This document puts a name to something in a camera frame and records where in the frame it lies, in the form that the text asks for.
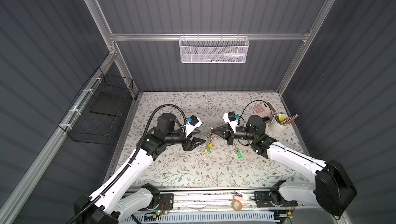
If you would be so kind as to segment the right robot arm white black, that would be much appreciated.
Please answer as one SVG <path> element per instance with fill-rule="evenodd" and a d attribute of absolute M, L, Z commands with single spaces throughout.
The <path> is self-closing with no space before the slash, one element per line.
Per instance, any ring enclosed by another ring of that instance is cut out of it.
<path fill-rule="evenodd" d="M 212 128 L 211 132 L 226 140 L 227 144 L 232 145 L 234 139 L 250 141 L 250 147 L 257 155 L 284 164 L 309 180 L 307 184 L 278 180 L 265 197 L 272 205 L 309 202 L 340 217 L 356 197 L 357 189 L 339 162 L 315 159 L 284 146 L 266 134 L 266 123 L 257 115 L 250 116 L 245 127 L 238 125 L 232 113 L 226 113 L 224 120 L 224 125 Z"/>

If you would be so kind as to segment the white pen cup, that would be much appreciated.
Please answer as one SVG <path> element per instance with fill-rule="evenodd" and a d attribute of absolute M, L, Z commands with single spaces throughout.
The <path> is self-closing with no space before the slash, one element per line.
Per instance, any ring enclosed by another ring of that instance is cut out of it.
<path fill-rule="evenodd" d="M 290 127 L 290 124 L 283 123 L 288 118 L 289 116 L 284 113 L 273 114 L 269 125 L 269 131 L 274 135 L 282 135 Z"/>

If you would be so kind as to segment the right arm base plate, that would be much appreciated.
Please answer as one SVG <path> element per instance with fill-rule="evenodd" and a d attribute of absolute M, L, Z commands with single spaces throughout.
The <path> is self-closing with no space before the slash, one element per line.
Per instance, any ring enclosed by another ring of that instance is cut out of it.
<path fill-rule="evenodd" d="M 286 201 L 278 192 L 255 191 L 254 196 L 250 197 L 255 201 L 257 207 L 296 207 L 297 201 Z"/>

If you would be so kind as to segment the pink pen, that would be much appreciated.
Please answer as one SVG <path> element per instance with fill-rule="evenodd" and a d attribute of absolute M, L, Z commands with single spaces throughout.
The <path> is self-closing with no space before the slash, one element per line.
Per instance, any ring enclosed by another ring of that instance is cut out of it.
<path fill-rule="evenodd" d="M 295 114 L 294 116 L 290 117 L 288 120 L 284 122 L 285 125 L 291 124 L 295 119 L 299 117 L 299 114 Z"/>

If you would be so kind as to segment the floral table mat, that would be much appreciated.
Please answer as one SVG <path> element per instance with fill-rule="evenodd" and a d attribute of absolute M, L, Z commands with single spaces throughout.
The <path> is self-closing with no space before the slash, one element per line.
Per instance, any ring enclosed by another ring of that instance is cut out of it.
<path fill-rule="evenodd" d="M 205 139 L 209 127 L 224 123 L 223 114 L 234 111 L 247 120 L 251 107 L 270 101 L 278 111 L 285 108 L 278 93 L 227 92 L 145 92 L 138 99 L 138 107 L 128 128 L 126 142 L 117 165 L 127 160 L 139 141 L 152 112 L 196 115 L 202 120 L 199 138 Z M 239 147 L 242 159 L 234 152 Z M 135 181 L 134 186 L 150 183 L 157 187 L 271 187 L 278 180 L 305 183 L 307 179 L 285 165 L 257 155 L 246 141 L 229 146 L 216 136 L 211 153 L 205 145 L 184 151 L 181 145 L 170 146 Z"/>

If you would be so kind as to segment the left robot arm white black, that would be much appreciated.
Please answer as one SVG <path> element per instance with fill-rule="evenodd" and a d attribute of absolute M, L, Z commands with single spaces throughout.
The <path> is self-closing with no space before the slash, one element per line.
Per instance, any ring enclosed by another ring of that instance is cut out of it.
<path fill-rule="evenodd" d="M 192 151 L 203 144 L 197 138 L 202 121 L 192 115 L 180 124 L 175 115 L 163 113 L 157 125 L 147 129 L 142 140 L 127 161 L 90 196 L 80 196 L 74 203 L 75 216 L 70 224 L 119 224 L 142 209 L 158 207 L 160 190 L 146 183 L 124 196 L 132 183 L 167 147 L 180 144 L 184 151 Z"/>

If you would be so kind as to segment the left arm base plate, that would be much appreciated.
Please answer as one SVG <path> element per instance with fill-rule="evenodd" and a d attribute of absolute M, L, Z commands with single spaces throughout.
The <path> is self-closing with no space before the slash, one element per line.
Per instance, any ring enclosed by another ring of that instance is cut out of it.
<path fill-rule="evenodd" d="M 172 210 L 174 203 L 174 194 L 172 193 L 160 193 L 158 202 L 150 207 L 139 209 L 139 211 L 164 211 Z"/>

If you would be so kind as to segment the key with green tag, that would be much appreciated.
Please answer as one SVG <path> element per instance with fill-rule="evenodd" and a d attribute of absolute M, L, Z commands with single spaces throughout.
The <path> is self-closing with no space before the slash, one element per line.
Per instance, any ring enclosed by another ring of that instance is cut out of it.
<path fill-rule="evenodd" d="M 236 144 L 234 145 L 234 152 L 235 152 L 236 156 L 237 156 L 239 159 L 242 159 L 242 154 L 241 154 L 241 152 L 240 152 L 240 150 L 239 150 L 239 147 L 238 147 Z"/>

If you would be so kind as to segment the tape roll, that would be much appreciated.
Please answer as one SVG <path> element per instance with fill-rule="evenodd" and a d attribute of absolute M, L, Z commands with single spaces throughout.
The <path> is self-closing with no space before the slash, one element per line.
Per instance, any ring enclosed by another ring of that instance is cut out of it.
<path fill-rule="evenodd" d="M 242 203 L 239 200 L 233 200 L 232 208 L 235 212 L 240 212 L 242 210 Z"/>

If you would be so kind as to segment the keyring bunch with grey strap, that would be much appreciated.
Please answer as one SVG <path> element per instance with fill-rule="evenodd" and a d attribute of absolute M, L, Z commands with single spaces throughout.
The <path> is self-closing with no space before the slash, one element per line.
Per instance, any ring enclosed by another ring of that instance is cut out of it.
<path fill-rule="evenodd" d="M 216 135 L 213 133 L 214 127 L 209 127 L 209 132 L 207 134 L 206 138 L 206 144 L 205 144 L 205 153 L 211 153 L 211 150 L 213 148 L 213 142 L 216 138 Z"/>

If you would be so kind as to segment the pink calculator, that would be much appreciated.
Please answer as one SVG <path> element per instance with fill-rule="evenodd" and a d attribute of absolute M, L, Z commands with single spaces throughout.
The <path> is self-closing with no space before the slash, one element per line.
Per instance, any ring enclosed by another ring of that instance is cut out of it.
<path fill-rule="evenodd" d="M 261 118 L 271 117 L 273 114 L 277 112 L 277 108 L 272 102 L 261 102 L 260 104 L 253 105 L 251 110 L 255 115 L 260 116 Z"/>

